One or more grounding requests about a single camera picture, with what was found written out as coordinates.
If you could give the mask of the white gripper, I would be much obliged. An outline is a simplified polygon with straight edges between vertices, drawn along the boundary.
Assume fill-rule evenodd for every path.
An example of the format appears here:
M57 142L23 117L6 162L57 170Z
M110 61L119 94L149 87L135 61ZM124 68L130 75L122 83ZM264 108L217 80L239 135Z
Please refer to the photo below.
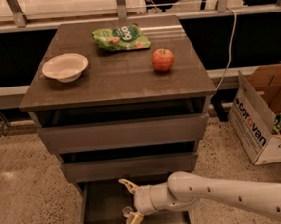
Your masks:
M167 210L173 202L166 183L157 185L142 185L138 187L132 181L118 180L129 193L134 194L133 202L137 212L131 212L125 224L141 224L146 215L151 215L160 210Z

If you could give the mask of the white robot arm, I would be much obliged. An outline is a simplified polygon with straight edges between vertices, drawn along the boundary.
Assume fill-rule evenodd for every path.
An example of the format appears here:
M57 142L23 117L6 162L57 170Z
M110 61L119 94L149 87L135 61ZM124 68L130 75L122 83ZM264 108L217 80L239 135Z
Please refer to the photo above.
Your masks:
M161 210L182 211L205 198L281 221L281 184L206 178L189 172L174 172L157 185L138 186L121 179L133 194L135 209L125 224L141 224Z

